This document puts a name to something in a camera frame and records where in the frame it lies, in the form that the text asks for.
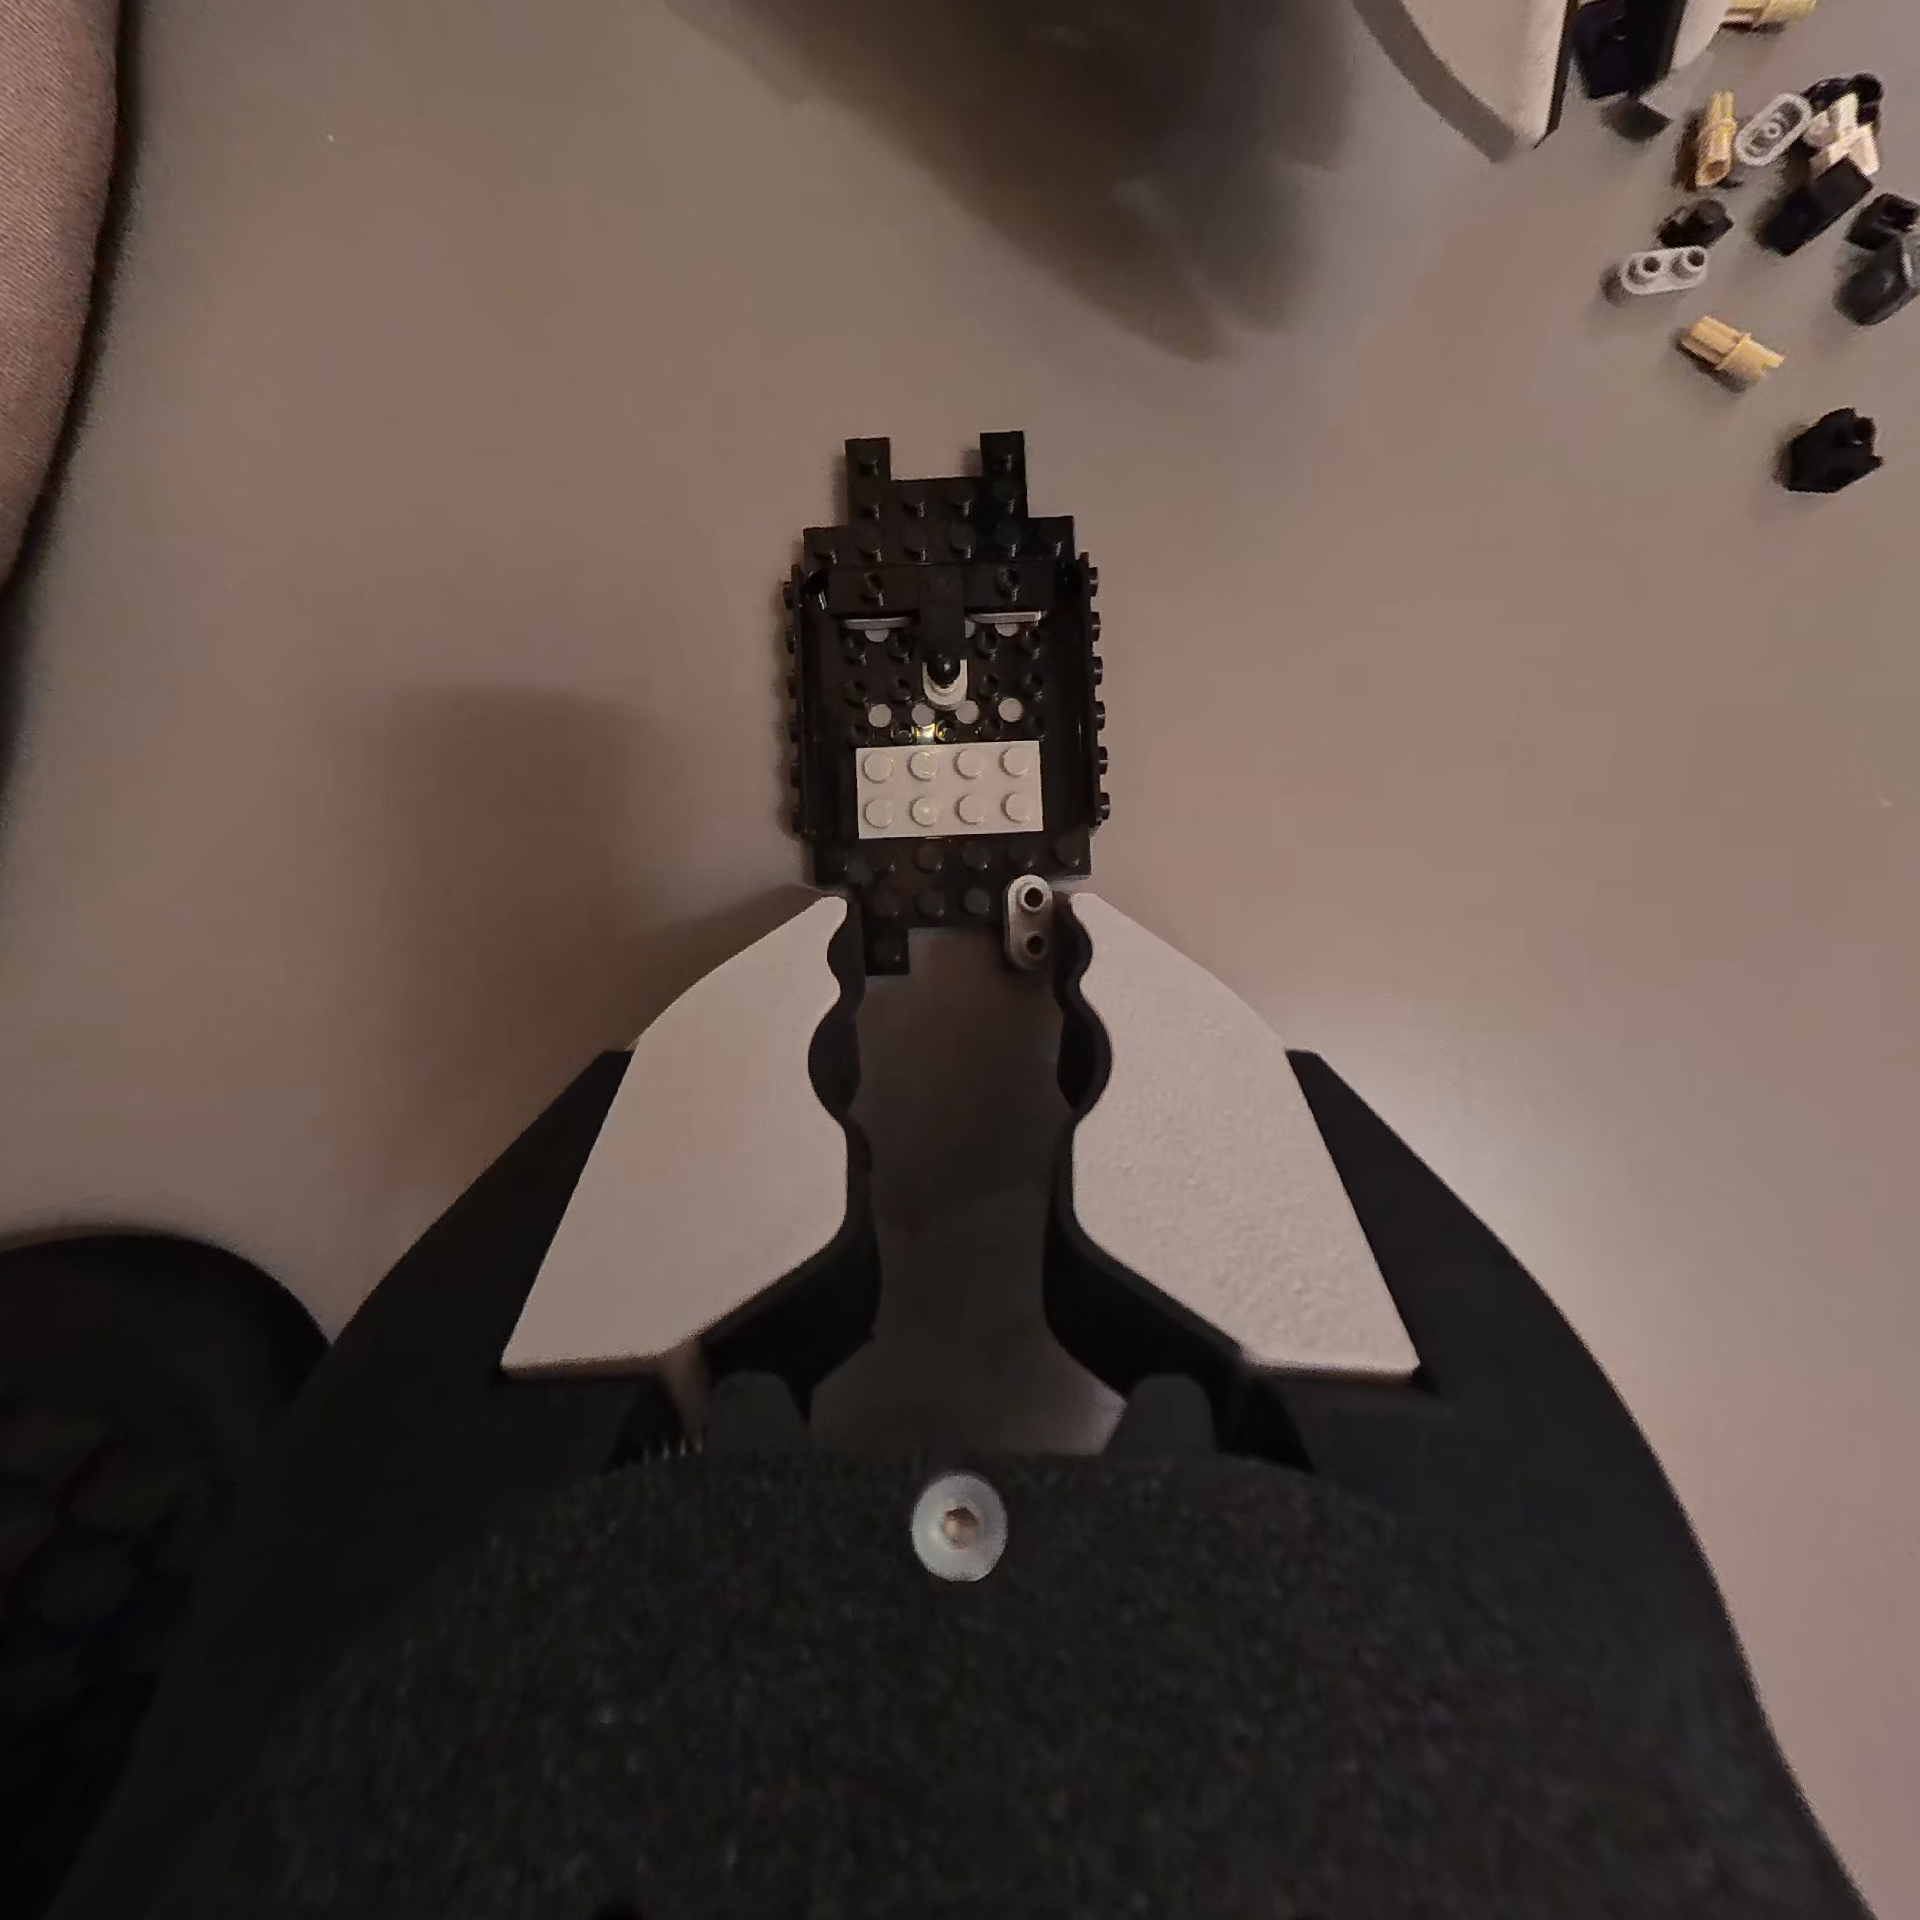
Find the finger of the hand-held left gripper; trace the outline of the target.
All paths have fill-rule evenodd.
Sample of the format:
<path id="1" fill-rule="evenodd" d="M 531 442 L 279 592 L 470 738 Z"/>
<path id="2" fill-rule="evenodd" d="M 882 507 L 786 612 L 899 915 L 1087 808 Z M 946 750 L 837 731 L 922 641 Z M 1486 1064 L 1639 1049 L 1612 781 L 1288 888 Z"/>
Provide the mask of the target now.
<path id="1" fill-rule="evenodd" d="M 1367 30 L 1476 152 L 1548 141 L 1564 104 L 1569 3 L 1367 3 Z"/>
<path id="2" fill-rule="evenodd" d="M 1717 34 L 1726 3 L 1575 3 L 1569 68 L 1589 101 L 1643 99 Z"/>

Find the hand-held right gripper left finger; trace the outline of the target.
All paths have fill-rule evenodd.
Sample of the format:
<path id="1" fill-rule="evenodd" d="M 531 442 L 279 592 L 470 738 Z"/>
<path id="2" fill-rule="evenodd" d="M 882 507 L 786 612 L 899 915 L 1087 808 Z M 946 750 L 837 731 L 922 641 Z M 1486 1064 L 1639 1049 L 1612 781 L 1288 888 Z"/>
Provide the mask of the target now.
<path id="1" fill-rule="evenodd" d="M 852 1119 L 859 918 L 816 898 L 636 1034 L 506 1339 L 513 1378 L 822 1378 L 870 1339 L 877 1255 Z"/>

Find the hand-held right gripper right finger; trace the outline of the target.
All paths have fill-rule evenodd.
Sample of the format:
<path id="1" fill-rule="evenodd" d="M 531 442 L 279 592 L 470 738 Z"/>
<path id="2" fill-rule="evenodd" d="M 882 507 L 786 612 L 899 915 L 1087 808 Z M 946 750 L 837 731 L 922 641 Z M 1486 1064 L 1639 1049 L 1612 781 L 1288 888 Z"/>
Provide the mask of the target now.
<path id="1" fill-rule="evenodd" d="M 1057 918 L 1045 1316 L 1103 1382 L 1412 1382 L 1416 1348 L 1279 1034 L 1077 890 Z"/>

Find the black toy brick car chassis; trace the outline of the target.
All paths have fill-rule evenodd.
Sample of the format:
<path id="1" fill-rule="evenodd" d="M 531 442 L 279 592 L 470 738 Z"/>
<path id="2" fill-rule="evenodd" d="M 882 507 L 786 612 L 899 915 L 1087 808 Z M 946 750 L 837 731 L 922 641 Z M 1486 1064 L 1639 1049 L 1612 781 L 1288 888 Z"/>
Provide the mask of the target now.
<path id="1" fill-rule="evenodd" d="M 780 604 L 783 806 L 865 974 L 906 977 L 925 931 L 1040 965 L 1023 895 L 1092 874 L 1109 794 L 1097 568 L 1071 517 L 1033 509 L 1026 437 L 987 430 L 951 475 L 852 437 L 842 511 L 803 530 Z"/>

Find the grey desk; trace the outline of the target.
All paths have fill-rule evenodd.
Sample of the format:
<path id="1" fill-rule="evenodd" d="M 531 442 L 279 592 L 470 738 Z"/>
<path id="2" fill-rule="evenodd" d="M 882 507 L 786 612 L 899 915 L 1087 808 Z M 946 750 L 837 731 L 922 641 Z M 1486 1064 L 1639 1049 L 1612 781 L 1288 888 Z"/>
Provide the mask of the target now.
<path id="1" fill-rule="evenodd" d="M 1917 313 L 1669 142 L 1489 167 L 1345 3 L 146 3 L 5 621 L 2 1234 L 336 1329 L 794 911 L 780 578 L 845 437 L 1030 435 L 1108 612 L 1094 885 L 1530 1265 L 1917 1916 Z"/>

